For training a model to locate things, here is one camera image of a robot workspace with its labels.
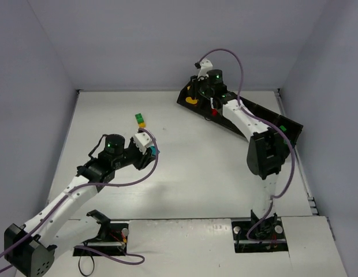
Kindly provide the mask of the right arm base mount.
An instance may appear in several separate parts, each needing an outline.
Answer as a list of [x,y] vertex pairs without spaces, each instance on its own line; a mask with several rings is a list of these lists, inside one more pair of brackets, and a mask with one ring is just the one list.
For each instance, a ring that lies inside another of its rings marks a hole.
[[285,238],[284,227],[281,220],[277,220],[271,232],[264,237],[257,237],[255,230],[247,238],[247,232],[252,227],[250,221],[235,220],[231,222],[233,232],[234,251],[237,254],[244,253],[272,253],[288,252],[288,244]]

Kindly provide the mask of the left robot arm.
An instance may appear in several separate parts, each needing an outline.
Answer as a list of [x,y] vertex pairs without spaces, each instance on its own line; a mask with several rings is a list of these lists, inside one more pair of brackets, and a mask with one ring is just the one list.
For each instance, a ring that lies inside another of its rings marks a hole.
[[117,170],[133,165],[142,170],[158,164],[159,150],[154,136],[140,128],[129,144],[119,134],[104,134],[103,150],[77,167],[77,173],[66,188],[42,211],[23,225],[10,225],[4,233],[2,256],[25,276],[43,276],[55,259],[74,246],[89,240],[104,241],[111,232],[111,220],[97,210],[74,226],[66,226],[70,217],[95,197],[111,181]]

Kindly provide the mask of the yellow oval butterfly brick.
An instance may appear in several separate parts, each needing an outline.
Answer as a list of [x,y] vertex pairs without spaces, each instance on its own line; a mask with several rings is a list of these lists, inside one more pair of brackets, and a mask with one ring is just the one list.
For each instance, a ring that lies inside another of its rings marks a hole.
[[197,99],[193,99],[191,97],[187,97],[185,98],[185,101],[189,104],[193,104],[193,105],[196,105],[198,103],[198,100]]

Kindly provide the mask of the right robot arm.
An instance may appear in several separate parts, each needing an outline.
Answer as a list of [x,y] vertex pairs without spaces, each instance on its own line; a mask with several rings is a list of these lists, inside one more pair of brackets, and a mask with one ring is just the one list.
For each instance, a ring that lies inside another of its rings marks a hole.
[[185,92],[185,101],[196,111],[211,119],[229,121],[247,140],[247,166],[260,178],[251,209],[249,233],[260,239],[273,230],[277,221],[274,200],[283,193],[277,193],[276,182],[293,149],[291,142],[272,120],[256,115],[240,96],[228,90],[219,69],[200,69],[190,78]]

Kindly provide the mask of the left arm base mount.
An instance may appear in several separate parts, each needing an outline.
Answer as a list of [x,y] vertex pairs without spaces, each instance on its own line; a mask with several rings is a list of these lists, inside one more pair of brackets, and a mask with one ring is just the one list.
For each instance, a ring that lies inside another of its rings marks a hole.
[[124,256],[128,244],[129,221],[111,220],[97,210],[88,212],[87,216],[99,225],[98,234],[79,246],[89,247],[108,256]]

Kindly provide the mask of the black compartment tray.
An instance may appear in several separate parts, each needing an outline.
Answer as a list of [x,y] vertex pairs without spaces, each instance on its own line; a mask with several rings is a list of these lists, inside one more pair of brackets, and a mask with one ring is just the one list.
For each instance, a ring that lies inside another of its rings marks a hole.
[[[222,109],[217,110],[216,116],[199,109],[199,102],[196,105],[187,103],[185,98],[191,97],[191,92],[189,81],[180,91],[177,103],[247,139],[248,160],[283,162],[294,156],[294,147],[303,128],[301,124],[250,100],[238,99],[224,83],[220,92]],[[279,128],[281,125],[286,127],[285,132]]]

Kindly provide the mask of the green yellow brick stack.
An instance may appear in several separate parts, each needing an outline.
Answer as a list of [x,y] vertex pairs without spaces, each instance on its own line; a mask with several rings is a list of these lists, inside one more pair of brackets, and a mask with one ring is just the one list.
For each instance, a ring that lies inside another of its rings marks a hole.
[[138,113],[135,115],[135,118],[136,118],[136,121],[137,121],[137,124],[138,124],[138,127],[139,128],[145,128],[146,127],[146,122],[142,116],[141,113]]

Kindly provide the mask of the yellow blue red brick stack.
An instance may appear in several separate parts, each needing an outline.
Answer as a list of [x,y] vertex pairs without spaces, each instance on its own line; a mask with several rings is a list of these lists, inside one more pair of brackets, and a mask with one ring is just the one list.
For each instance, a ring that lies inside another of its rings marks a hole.
[[157,155],[159,154],[159,150],[155,146],[150,146],[150,150],[151,150],[151,156],[157,157]]

